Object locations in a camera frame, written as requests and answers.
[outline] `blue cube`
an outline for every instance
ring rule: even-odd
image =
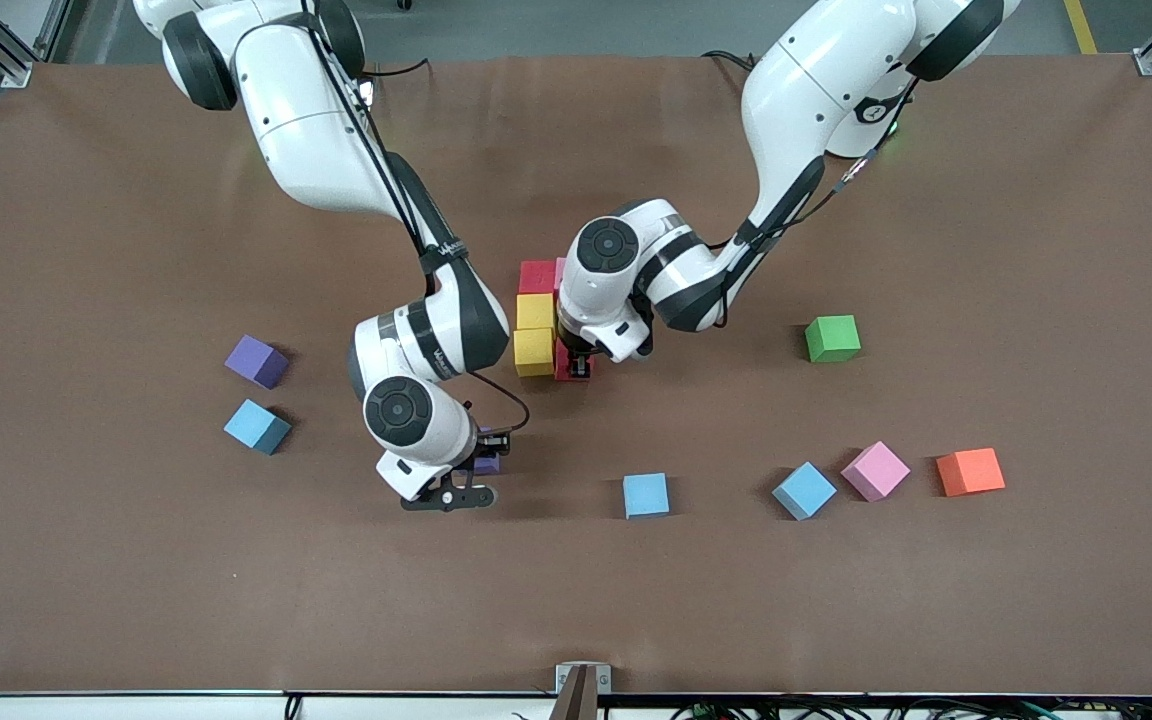
[[[288,430],[291,430],[291,425],[287,420],[251,400],[244,400],[233,418],[225,423],[225,432],[252,450],[264,452],[265,455],[274,454],[274,449],[283,441]]]
[[[248,381],[259,384],[265,389],[274,389],[279,378],[282,378],[287,370],[288,361],[273,347],[256,340],[250,334],[244,334],[225,359],[225,365]]]
[[[664,473],[626,475],[626,518],[660,518],[669,514]]]
[[[820,470],[810,462],[791,471],[790,477],[773,488],[772,495],[790,511],[796,520],[808,520],[820,510],[820,506],[829,501],[838,491],[829,480],[824,479]]]

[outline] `yellow cube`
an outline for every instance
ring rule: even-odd
[[[550,328],[513,332],[513,367],[520,378],[554,374],[554,333]]]
[[[554,329],[554,296],[552,293],[544,295],[520,295],[518,296],[518,321],[520,331]]]

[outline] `orange cube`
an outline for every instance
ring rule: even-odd
[[[998,455],[992,447],[979,450],[960,450],[935,461],[941,471],[947,497],[1003,488],[1002,469],[998,468]]]

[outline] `yellow floor line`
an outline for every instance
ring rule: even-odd
[[[1069,14],[1069,24],[1074,28],[1075,40],[1078,40],[1079,53],[1096,55],[1096,41],[1092,40],[1092,28],[1087,25],[1083,3],[1079,0],[1064,0],[1064,13]]]

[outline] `green cube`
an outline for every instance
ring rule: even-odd
[[[808,355],[813,363],[842,363],[859,351],[855,316],[825,314],[808,325]]]

